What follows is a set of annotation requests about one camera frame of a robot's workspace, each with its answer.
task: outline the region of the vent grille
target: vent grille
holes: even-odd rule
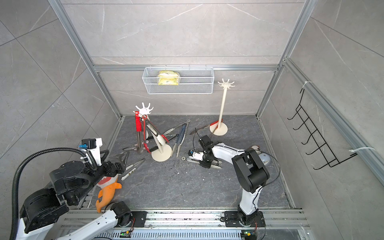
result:
[[[102,233],[98,237],[107,237],[114,240],[119,239],[157,239],[157,240],[241,240],[241,230],[134,230],[130,238],[120,238],[121,230],[114,230],[112,236]]]

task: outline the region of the cable tie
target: cable tie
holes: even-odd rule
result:
[[[361,150],[361,149],[372,149],[372,150],[375,150],[376,151],[376,149],[374,149],[374,148],[372,148],[372,147],[359,147],[359,148],[356,148],[356,149],[351,149],[351,150],[349,150],[350,152],[356,152],[356,151],[359,151],[359,150]]]
[[[304,88],[305,84],[307,84],[307,83],[313,83],[313,82],[311,82],[311,81],[305,81],[305,82],[304,82],[304,85],[302,86],[302,88]]]
[[[89,155],[88,155],[88,151],[85,151],[85,155],[86,155],[86,157],[81,157],[80,159],[81,160],[87,159],[84,162],[90,162],[92,164],[91,159],[89,158]]]

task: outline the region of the gray marble wall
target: gray marble wall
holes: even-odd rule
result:
[[[291,56],[384,157],[384,1],[319,0]]]
[[[384,156],[382,1],[319,0],[293,51],[292,60],[362,136]],[[273,91],[262,122],[296,207],[302,207],[316,239],[381,239],[384,188],[366,164],[353,157],[335,167],[310,133],[298,128],[295,108],[302,86],[287,71]],[[305,93],[302,105],[340,159],[350,145]]]
[[[304,0],[62,0],[95,64],[277,64]],[[123,114],[142,101],[157,114],[254,114],[273,72],[215,72],[213,94],[149,95],[142,72],[102,72]]]
[[[29,155],[76,147],[84,137],[104,146],[116,117],[47,0],[0,1],[0,239],[11,224],[11,186]],[[45,154],[24,169],[19,202],[49,182],[72,156]]]
[[[298,81],[285,71],[262,115],[263,126],[296,207],[304,209],[318,240],[380,239],[384,234],[383,186],[358,156],[332,168],[313,169],[326,164],[321,152],[306,155],[317,148],[316,144],[313,139],[302,144],[310,133],[304,126],[293,130],[302,124],[298,116],[287,119],[295,114],[300,90]],[[336,157],[348,158],[350,145],[308,94],[304,93],[301,103]],[[308,127],[314,131],[311,123]],[[330,159],[330,152],[326,149],[324,152]]]

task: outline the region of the yellow sponge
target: yellow sponge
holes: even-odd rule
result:
[[[159,85],[178,85],[180,74],[174,71],[160,71],[158,77]]]

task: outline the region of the stand base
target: stand base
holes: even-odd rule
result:
[[[156,162],[166,161],[170,158],[170,156],[172,154],[172,148],[168,144],[162,146],[162,149],[163,149],[163,153],[160,153],[159,149],[151,152],[152,158]]]
[[[216,126],[217,126],[217,124],[214,124],[214,125],[209,127],[209,130],[211,132],[213,132],[214,135],[216,135],[216,136],[223,136],[224,134],[226,134],[228,132],[228,127],[225,125],[225,123],[222,122],[220,124],[220,128],[215,130]]]

